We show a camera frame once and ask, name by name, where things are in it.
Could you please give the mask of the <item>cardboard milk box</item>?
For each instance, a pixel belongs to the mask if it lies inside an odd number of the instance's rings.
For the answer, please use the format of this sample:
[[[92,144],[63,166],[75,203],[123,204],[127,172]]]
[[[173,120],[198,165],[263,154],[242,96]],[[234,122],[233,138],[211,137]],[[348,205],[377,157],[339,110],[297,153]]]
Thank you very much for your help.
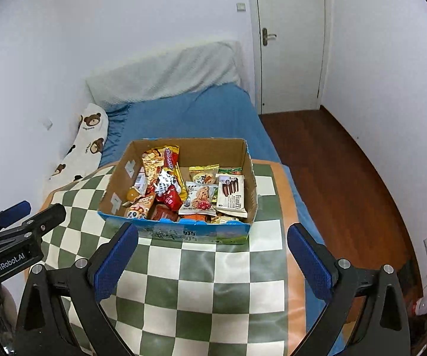
[[[135,187],[148,194],[142,154],[150,149],[164,150],[164,167],[154,185],[155,201],[170,185],[174,185],[184,202],[188,197],[186,182],[192,182],[188,168],[218,164],[218,174],[243,175],[245,178],[246,218],[237,218],[217,210],[215,216],[203,214],[179,215],[176,222],[128,219],[126,193]],[[253,164],[245,140],[240,138],[160,138],[142,139],[128,144],[114,167],[106,192],[97,212],[107,222],[132,223],[142,238],[163,239],[201,244],[242,245],[250,234],[257,214],[258,196]]]

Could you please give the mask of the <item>checkered green white mat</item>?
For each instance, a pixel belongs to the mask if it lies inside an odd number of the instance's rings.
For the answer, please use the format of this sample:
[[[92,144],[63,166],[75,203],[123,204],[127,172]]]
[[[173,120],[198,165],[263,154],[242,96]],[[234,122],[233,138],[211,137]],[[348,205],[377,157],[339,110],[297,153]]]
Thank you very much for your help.
[[[285,167],[254,164],[258,213],[242,245],[142,238],[101,306],[135,355],[289,355],[306,333],[304,278],[288,251]]]

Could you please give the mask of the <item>blue bed sheet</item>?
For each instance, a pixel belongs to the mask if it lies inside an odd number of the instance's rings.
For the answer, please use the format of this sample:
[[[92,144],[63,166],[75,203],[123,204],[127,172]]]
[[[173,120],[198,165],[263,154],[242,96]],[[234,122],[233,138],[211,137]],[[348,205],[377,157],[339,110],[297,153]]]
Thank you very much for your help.
[[[278,162],[271,139],[266,133],[249,95],[236,85],[212,87],[189,93],[139,103],[121,104],[108,113],[109,128],[103,164],[119,160],[134,140],[161,137],[241,138],[250,156],[264,162]],[[320,237],[296,184],[288,177],[299,221],[315,238]],[[318,318],[324,303],[316,299],[305,282],[306,331]]]

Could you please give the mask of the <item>colourful candy bag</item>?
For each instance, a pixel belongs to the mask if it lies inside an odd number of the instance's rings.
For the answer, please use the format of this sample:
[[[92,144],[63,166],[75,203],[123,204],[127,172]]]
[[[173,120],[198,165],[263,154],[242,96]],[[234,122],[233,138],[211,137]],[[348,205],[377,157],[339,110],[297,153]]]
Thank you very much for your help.
[[[219,169],[220,166],[218,164],[213,164],[207,166],[190,166],[188,171],[193,182],[213,185],[216,183]]]

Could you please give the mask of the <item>brown egg packet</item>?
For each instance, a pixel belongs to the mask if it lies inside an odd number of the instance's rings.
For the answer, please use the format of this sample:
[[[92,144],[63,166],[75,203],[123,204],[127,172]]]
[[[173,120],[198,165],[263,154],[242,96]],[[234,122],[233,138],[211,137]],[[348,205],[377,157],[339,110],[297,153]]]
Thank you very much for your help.
[[[134,203],[138,197],[142,196],[135,187],[131,187],[126,193],[126,201]]]

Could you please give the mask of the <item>grey white blanket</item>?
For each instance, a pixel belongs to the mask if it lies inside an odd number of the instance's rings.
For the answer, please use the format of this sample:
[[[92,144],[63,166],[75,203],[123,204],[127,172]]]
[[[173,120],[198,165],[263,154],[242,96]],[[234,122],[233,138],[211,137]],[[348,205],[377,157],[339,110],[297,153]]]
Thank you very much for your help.
[[[86,79],[93,101],[103,109],[152,101],[233,83],[243,87],[242,48],[217,41],[132,60]]]

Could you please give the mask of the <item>cookie snack packet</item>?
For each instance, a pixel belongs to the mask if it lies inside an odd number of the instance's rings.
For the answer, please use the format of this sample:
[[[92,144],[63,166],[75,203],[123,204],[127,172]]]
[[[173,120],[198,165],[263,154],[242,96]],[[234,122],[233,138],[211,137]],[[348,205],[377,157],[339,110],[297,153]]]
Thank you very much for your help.
[[[185,185],[188,197],[180,207],[179,215],[203,214],[215,216],[217,214],[215,196],[218,186],[216,184],[186,182]]]

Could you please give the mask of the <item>red triangular snack packet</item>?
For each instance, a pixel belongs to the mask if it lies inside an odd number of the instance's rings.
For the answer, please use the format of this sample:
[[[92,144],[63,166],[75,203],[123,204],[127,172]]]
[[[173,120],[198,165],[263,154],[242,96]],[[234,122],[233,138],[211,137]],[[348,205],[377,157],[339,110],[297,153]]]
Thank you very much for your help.
[[[183,204],[174,185],[170,185],[162,195],[157,195],[156,200],[167,206],[170,211],[174,212],[177,212]]]

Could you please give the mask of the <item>white door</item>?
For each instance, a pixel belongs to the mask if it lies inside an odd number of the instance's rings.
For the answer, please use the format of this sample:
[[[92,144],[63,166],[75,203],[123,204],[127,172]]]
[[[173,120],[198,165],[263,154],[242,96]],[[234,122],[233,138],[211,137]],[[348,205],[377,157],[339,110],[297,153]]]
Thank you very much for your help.
[[[325,0],[251,0],[261,114],[317,109],[324,67]],[[266,47],[262,28],[276,34]]]

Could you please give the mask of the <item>bear print pillow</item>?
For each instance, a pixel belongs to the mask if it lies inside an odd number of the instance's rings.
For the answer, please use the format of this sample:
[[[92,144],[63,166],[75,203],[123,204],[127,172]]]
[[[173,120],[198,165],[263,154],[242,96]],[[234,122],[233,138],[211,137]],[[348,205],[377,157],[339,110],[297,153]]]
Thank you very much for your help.
[[[107,140],[109,119],[102,107],[90,103],[80,116],[79,129],[72,146],[47,181],[52,191],[95,171]]]

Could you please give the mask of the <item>yellow panda snack bag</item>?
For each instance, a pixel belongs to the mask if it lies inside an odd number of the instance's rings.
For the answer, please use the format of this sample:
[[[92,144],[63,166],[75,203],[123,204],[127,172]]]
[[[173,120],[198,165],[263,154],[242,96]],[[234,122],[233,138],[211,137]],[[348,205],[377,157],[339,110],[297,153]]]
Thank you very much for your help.
[[[159,173],[164,167],[164,150],[150,149],[142,154],[142,164],[147,180],[147,192],[154,190]]]

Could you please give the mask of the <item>orange chip packet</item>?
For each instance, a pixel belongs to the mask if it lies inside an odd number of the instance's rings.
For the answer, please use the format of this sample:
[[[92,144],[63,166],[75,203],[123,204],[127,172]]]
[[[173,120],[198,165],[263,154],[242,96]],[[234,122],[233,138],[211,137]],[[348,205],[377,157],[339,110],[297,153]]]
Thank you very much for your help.
[[[176,222],[179,216],[176,211],[171,211],[165,204],[157,203],[149,211],[148,219],[154,221],[169,220]]]

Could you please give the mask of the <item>orange panda snack bag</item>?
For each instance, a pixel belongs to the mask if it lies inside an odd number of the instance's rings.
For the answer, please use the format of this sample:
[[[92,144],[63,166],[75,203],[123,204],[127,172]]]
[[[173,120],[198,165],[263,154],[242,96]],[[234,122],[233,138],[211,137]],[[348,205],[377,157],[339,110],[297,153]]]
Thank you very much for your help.
[[[128,202],[124,216],[128,219],[145,220],[155,201],[155,192],[140,195],[133,202]]]

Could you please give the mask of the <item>white chocolate biscuit packet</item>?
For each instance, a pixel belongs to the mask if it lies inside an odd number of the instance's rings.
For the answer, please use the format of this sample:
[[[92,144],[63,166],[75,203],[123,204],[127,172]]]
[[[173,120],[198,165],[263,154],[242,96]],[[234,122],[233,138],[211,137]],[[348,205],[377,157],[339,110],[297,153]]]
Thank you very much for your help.
[[[218,174],[217,210],[237,218],[246,218],[245,178],[243,175]]]

